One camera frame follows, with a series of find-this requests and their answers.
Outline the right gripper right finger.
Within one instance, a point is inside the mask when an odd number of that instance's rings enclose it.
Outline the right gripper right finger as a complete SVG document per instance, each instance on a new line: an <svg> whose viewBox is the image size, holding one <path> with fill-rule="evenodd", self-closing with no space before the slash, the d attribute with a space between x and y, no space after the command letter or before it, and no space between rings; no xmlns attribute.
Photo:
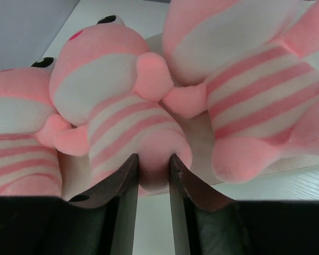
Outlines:
<svg viewBox="0 0 319 255"><path fill-rule="evenodd" d="M237 201L169 161L176 254L319 254L319 201Z"/></svg>

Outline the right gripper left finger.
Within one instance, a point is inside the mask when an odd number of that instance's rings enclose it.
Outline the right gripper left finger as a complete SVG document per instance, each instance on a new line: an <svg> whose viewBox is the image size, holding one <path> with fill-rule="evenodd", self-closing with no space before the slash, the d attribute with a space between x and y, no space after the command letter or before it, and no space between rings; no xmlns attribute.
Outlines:
<svg viewBox="0 0 319 255"><path fill-rule="evenodd" d="M0 197L0 254L132 254L139 158L69 201Z"/></svg>

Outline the pink striped plush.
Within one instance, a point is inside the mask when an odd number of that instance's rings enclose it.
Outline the pink striped plush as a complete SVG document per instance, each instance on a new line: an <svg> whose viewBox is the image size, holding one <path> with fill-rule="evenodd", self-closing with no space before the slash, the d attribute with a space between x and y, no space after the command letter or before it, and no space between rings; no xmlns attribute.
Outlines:
<svg viewBox="0 0 319 255"><path fill-rule="evenodd" d="M63 45L49 93L72 128L55 138L62 153L90 162L90 186L139 157L144 195L166 189L170 157L186 167L192 151L184 131L161 106L173 88L165 59L116 15L83 28Z"/></svg>
<svg viewBox="0 0 319 255"><path fill-rule="evenodd" d="M163 103L208 112L222 182L253 179L281 158L319 156L319 1L171 1L162 34L179 86Z"/></svg>

